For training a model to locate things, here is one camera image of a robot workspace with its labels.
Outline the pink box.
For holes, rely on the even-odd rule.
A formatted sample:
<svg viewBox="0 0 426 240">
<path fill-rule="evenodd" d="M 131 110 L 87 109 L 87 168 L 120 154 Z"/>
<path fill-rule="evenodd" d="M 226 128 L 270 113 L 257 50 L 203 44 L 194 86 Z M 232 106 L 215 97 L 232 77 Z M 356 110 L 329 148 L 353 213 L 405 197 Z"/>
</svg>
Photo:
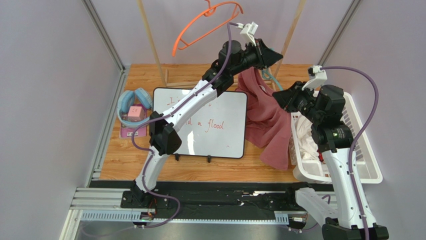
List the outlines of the pink box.
<svg viewBox="0 0 426 240">
<path fill-rule="evenodd" d="M 119 138 L 129 139 L 136 127 L 147 118 L 147 109 L 142 104 L 135 104 L 129 108 L 129 112 L 120 114 Z"/>
</svg>

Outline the white plastic laundry basket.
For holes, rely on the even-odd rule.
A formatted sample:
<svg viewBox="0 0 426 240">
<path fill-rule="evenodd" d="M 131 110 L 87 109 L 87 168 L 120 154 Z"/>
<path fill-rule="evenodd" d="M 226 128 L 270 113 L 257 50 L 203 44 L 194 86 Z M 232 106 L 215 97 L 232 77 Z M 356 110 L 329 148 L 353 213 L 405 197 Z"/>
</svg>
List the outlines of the white plastic laundry basket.
<svg viewBox="0 0 426 240">
<path fill-rule="evenodd" d="M 352 96 L 345 92 L 346 100 L 341 120 L 350 128 L 355 136 L 363 126 Z M 291 137 L 289 140 L 289 154 L 294 166 L 293 175 L 300 182 L 330 184 L 331 175 L 324 162 L 319 160 L 302 160 L 296 134 L 296 120 L 301 114 L 291 114 Z M 355 156 L 358 175 L 363 184 L 379 184 L 383 180 L 382 172 L 377 163 L 375 154 L 370 145 L 367 134 L 364 132 L 355 145 Z"/>
</svg>

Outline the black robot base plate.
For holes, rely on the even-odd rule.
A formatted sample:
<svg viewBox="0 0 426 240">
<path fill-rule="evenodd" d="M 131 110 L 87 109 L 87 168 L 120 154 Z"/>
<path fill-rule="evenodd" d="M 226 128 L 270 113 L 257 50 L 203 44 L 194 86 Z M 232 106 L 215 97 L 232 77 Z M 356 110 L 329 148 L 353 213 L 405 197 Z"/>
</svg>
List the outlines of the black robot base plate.
<svg viewBox="0 0 426 240">
<path fill-rule="evenodd" d="M 296 191 L 313 188 L 316 192 L 332 192 L 330 184 L 307 182 L 256 183 L 256 182 L 178 182 L 159 181 L 148 204 L 142 206 L 123 201 L 123 193 L 129 191 L 133 181 L 98 180 L 91 188 L 123 189 L 120 207 L 154 208 L 157 218 L 194 220 L 272 220 L 276 211 L 303 211 L 297 205 Z"/>
</svg>

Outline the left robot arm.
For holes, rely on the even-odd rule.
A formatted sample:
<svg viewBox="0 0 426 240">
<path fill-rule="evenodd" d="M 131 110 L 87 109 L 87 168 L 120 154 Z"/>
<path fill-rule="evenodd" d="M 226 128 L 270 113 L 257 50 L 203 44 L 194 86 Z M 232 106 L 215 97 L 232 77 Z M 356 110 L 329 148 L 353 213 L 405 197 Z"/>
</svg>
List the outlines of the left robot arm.
<svg viewBox="0 0 426 240">
<path fill-rule="evenodd" d="M 155 195 L 152 190 L 167 158 L 182 145 L 178 132 L 185 122 L 205 104 L 222 95 L 233 84 L 235 75 L 250 68 L 267 69 L 282 58 L 281 53 L 267 47 L 260 38 L 247 43 L 245 49 L 236 40 L 225 42 L 218 58 L 183 99 L 162 113 L 153 111 L 149 116 L 146 122 L 150 137 L 149 147 L 145 148 L 147 158 L 130 190 L 123 193 L 123 201 L 147 205 Z"/>
</svg>

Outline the teal plastic hanger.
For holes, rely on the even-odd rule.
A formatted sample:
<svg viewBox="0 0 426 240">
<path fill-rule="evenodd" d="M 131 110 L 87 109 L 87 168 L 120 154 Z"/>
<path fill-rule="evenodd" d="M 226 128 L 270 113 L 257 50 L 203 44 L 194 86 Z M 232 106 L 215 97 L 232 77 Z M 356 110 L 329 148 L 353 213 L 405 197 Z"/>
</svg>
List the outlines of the teal plastic hanger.
<svg viewBox="0 0 426 240">
<path fill-rule="evenodd" d="M 274 74 L 272 74 L 272 70 L 271 70 L 270 67 L 262 69 L 261 70 L 261 76 L 265 81 L 270 81 L 270 84 L 271 84 L 271 86 L 274 90 L 276 90 L 276 87 L 278 87 L 278 89 L 280 91 L 283 91 L 284 89 L 283 89 L 282 85 L 276 79 L 276 77 L 278 76 L 281 65 L 282 65 L 282 60 L 278 62 L 277 66 L 275 68 Z"/>
</svg>

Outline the red item in basket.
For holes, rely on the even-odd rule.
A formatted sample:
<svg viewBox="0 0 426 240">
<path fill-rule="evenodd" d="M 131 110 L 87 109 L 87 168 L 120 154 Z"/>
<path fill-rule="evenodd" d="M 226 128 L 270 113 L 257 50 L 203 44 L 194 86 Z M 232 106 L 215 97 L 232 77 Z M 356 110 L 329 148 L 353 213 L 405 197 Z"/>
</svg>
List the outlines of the red item in basket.
<svg viewBox="0 0 426 240">
<path fill-rule="evenodd" d="M 323 158 L 323 155 L 322 155 L 322 153 L 321 153 L 321 152 L 319 152 L 319 153 L 318 153 L 318 159 L 319 159 L 319 161 L 320 161 L 321 163 L 323 163 L 323 162 L 324 162 L 324 158 Z"/>
</svg>

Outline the light blue headphones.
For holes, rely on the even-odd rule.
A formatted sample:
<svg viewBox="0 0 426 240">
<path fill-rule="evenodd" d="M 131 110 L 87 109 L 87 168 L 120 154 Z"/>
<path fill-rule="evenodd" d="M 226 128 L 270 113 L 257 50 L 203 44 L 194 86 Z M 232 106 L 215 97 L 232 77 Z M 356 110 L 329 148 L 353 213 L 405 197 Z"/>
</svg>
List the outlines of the light blue headphones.
<svg viewBox="0 0 426 240">
<path fill-rule="evenodd" d="M 135 129 L 149 120 L 147 110 L 153 106 L 151 95 L 143 88 L 124 91 L 117 103 L 117 117 L 126 128 Z"/>
</svg>

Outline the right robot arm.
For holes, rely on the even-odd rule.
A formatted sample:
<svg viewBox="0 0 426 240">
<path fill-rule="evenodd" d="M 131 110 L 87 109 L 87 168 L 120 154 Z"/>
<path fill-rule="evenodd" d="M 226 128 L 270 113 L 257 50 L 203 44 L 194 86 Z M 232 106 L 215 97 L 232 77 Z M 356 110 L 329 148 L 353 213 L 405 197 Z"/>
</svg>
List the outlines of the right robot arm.
<svg viewBox="0 0 426 240">
<path fill-rule="evenodd" d="M 337 208 L 333 209 L 314 189 L 296 190 L 295 201 L 319 225 L 325 240 L 387 240 L 389 231 L 377 224 L 358 174 L 356 140 L 342 121 L 344 91 L 324 85 L 317 95 L 297 81 L 289 89 L 272 94 L 288 113 L 299 112 L 311 122 L 311 135 L 331 177 Z"/>
</svg>

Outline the white dry-erase board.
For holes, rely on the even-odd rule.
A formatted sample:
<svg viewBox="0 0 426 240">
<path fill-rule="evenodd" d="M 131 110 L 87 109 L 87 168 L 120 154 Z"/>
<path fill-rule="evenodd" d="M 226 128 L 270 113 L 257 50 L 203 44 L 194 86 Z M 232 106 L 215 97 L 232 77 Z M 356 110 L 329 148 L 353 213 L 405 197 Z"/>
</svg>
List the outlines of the white dry-erase board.
<svg viewBox="0 0 426 240">
<path fill-rule="evenodd" d="M 226 91 L 203 106 L 182 126 L 179 155 L 240 159 L 245 150 L 248 97 Z"/>
</svg>

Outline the aluminium rail frame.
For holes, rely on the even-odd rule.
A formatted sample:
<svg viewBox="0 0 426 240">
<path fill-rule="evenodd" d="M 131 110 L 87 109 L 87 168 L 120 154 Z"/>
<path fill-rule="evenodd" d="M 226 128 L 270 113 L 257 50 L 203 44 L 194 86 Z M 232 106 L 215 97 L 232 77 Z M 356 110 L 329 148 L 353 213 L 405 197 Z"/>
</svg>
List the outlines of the aluminium rail frame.
<svg viewBox="0 0 426 240">
<path fill-rule="evenodd" d="M 133 181 L 96 180 L 76 189 L 61 236 L 115 238 L 174 223 L 282 225 L 304 232 L 315 220 L 324 240 L 387 239 L 388 230 L 368 211 L 361 194 L 336 184 L 160 181 L 145 193 Z"/>
</svg>

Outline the red t-shirt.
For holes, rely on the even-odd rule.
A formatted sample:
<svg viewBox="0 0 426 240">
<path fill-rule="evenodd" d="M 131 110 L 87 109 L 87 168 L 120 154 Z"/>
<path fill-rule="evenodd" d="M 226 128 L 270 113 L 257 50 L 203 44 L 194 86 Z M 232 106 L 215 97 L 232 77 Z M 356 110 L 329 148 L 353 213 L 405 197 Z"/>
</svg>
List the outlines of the red t-shirt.
<svg viewBox="0 0 426 240">
<path fill-rule="evenodd" d="M 264 164 L 286 171 L 289 167 L 291 114 L 281 109 L 275 92 L 251 67 L 238 75 L 237 92 L 247 95 L 245 139 L 263 149 L 259 159 Z"/>
</svg>

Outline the white Coca-Cola t-shirt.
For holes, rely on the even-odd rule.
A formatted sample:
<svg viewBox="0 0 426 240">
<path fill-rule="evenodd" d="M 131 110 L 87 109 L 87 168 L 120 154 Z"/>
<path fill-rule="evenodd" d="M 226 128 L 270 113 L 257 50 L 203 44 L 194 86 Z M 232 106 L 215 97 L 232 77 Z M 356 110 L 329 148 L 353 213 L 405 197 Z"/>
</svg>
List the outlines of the white Coca-Cola t-shirt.
<svg viewBox="0 0 426 240">
<path fill-rule="evenodd" d="M 303 115 L 300 115 L 295 122 L 297 142 L 302 160 L 319 160 L 318 146 L 313 140 L 312 123 Z"/>
</svg>

